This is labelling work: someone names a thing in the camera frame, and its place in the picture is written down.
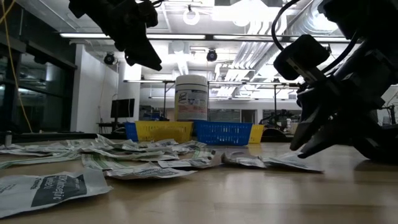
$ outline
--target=blue plastic basket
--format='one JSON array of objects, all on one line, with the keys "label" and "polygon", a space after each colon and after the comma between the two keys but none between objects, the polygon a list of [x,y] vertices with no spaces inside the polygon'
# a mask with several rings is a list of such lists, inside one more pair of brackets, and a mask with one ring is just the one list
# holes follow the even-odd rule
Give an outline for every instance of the blue plastic basket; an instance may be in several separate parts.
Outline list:
[{"label": "blue plastic basket", "polygon": [[124,123],[124,127],[126,128],[127,139],[131,139],[132,141],[138,141],[136,124]]},{"label": "blue plastic basket", "polygon": [[209,145],[245,146],[249,144],[251,123],[195,122],[198,141]]}]

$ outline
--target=container lid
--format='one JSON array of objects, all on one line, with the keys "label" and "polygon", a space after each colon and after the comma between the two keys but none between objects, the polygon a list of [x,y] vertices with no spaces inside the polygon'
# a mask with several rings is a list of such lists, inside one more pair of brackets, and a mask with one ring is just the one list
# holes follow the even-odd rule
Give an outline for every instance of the container lid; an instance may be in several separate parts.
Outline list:
[{"label": "container lid", "polygon": [[207,78],[201,75],[181,75],[175,79],[176,85],[192,83],[207,86]]}]

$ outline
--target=yellow plastic basket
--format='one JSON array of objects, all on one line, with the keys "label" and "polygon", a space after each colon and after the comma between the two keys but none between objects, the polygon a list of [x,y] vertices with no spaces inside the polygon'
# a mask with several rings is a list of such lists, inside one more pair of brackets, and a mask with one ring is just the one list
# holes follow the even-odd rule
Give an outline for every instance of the yellow plastic basket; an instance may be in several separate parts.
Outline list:
[{"label": "yellow plastic basket", "polygon": [[264,125],[254,124],[251,128],[249,144],[259,144],[261,142]]},{"label": "yellow plastic basket", "polygon": [[192,122],[136,121],[138,141],[174,139],[178,143],[191,140]]}]

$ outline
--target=computer monitor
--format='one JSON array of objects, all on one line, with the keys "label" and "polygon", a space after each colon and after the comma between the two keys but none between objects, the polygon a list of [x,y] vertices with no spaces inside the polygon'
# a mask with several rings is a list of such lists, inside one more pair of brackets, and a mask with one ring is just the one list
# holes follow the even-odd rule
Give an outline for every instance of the computer monitor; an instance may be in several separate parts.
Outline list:
[{"label": "computer monitor", "polygon": [[134,116],[134,99],[113,100],[111,118],[116,117],[116,107],[118,118],[132,118]]}]

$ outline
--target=container label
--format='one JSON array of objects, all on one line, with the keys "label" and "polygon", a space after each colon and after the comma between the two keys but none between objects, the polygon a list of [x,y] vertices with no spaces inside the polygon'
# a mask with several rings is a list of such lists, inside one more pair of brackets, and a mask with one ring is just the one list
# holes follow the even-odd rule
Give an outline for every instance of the container label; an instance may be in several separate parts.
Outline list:
[{"label": "container label", "polygon": [[175,92],[177,121],[207,120],[208,96],[201,90],[178,90]]}]

